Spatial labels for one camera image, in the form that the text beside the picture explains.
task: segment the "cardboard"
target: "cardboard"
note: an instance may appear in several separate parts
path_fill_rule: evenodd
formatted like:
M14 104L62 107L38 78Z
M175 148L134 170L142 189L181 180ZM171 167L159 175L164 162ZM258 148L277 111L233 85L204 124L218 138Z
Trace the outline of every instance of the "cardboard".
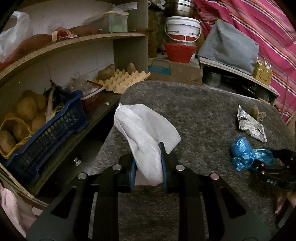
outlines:
M148 71L151 73L149 80L162 80L187 85L202 84L202 69L198 59L189 63L169 61L166 56L150 58Z
M254 72L253 72L253 77L260 81L261 83L269 86L271 83L271 77L272 77L272 70L267 69L265 67L265 64L261 62L261 64L256 63Z

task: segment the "wooden board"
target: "wooden board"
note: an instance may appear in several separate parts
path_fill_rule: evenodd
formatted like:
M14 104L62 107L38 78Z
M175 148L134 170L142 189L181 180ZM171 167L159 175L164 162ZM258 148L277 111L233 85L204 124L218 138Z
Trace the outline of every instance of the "wooden board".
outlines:
M20 10L21 8L36 4L36 3L42 3L42 2L47 2L50 0L24 0L19 6L18 6L18 10ZM100 0L102 2L109 2L109 3L113 3L115 2L115 0Z
M237 75L239 75L241 77L244 77L244 78L246 78L246 79L248 79L248 80L250 80L250 81L252 81L252 82L254 82L254 83L256 83L256 84L258 84L258 85L260 85L262 87L264 87L265 89L271 91L276 96L280 96L280 94L274 88L261 83L260 81L256 80L253 76L247 75L247 74L245 74L243 72L240 72L240 71L238 71L238 70L236 70L234 68L231 68L229 66L226 66L224 64L221 64L221 63L218 63L218 62L215 62L215 61L212 61L212 60L209 60L207 58L199 57L199 61L200 61L201 64L216 67L216 68L219 68L219 69L223 69L225 71L231 72L233 74L237 74Z
M0 87L6 84L14 75L20 73L22 70L32 65L33 63L37 63L41 59L52 56L60 51L76 48L82 45L87 45L106 39L113 40L131 37L146 37L146 35L129 32L94 34L90 36L83 36L52 43L46 47L43 47L42 49L36 50L26 55L25 57L21 58L20 60L2 70L0 72Z
M77 134L72 134L56 151L49 157L49 159L42 167L43 172L40 174L40 178L33 186L25 186L26 189L34 196L36 196L45 182L57 169L57 167L63 162L67 155L78 145L78 143L89 133L96 124L114 107L118 105L121 95L102 91L104 102L110 102L109 105L101 105L94 111L86 114L86 118L89 121L88 126Z

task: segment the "blue plastic basket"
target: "blue plastic basket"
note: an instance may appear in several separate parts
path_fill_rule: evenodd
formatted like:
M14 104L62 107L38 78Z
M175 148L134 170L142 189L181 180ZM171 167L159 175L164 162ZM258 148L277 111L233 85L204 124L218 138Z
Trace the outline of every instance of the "blue plastic basket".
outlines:
M33 185L39 178L39 169L49 156L75 131L84 129L85 119L80 97L81 91L67 91L57 86L53 106L63 103L65 107L44 124L8 160L1 163L21 183Z

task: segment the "sweet potato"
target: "sweet potato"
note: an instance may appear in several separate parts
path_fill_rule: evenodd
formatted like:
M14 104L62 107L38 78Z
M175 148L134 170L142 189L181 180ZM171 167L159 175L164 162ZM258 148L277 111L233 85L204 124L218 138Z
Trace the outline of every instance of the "sweet potato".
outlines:
M72 34L77 35L78 37L100 34L102 31L101 29L98 29L94 26L77 26L69 30Z
M36 34L24 41L7 57L3 65L11 65L15 61L21 59L27 54L41 49L52 41L51 35L48 34Z

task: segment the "potato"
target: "potato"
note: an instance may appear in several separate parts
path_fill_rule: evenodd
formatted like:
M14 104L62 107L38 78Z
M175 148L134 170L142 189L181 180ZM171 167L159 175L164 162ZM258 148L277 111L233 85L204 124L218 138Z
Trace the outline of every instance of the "potato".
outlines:
M37 104L38 111L42 111L47 106L46 97L41 94L37 94L32 90L25 90L22 94L22 98L31 97L34 99L35 103Z
M20 142L30 135L28 127L21 122L16 122L12 129L13 136Z
M45 124L45 118L37 116L32 122L32 131L38 131Z
M46 108L46 98L41 94L36 94L33 98L35 100L35 103L37 104L38 111L42 111Z
M74 28L70 28L69 30L72 34L77 35L78 37L100 34L102 31L101 29L98 29L94 26L77 26Z
M43 110L43 111L41 111L41 112L39 112L38 116L41 116L43 118L46 118L46 109Z
M7 130L0 130L0 147L5 154L15 147L15 139Z
M4 117L4 120L7 119L7 118L13 118L13 117L16 117L15 114L13 112L8 112L5 117Z
M126 67L126 72L129 74L132 74L136 71L136 67L133 63L129 63L128 66Z
M26 123L29 126L30 130L32 130L32 120L27 120Z
M32 90L25 90L22 94L22 99L27 98L27 97L31 97L34 98L36 95L36 93Z
M17 104L17 113L24 121L34 120L37 115L37 104L32 97L26 97Z
M115 72L115 64L110 64L105 69L102 69L98 72L98 79L108 80L114 75L114 72Z

